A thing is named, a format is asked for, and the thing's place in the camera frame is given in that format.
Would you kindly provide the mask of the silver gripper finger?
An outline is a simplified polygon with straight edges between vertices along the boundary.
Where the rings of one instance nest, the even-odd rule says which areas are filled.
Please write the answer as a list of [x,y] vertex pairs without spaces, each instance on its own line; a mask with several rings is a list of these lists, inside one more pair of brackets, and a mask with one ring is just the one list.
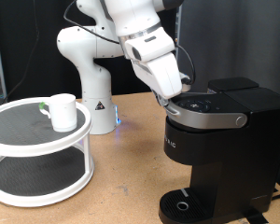
[[156,100],[157,100],[157,102],[160,106],[162,106],[162,107],[168,106],[169,101],[167,99],[164,99],[162,96],[160,96],[157,93],[155,93],[155,97],[156,97]]

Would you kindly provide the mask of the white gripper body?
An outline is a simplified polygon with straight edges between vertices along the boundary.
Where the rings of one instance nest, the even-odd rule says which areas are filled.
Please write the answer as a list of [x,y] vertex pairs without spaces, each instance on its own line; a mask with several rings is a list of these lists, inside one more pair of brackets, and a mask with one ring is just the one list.
[[172,51],[174,42],[162,27],[150,34],[124,43],[136,76],[164,99],[182,90],[177,62]]

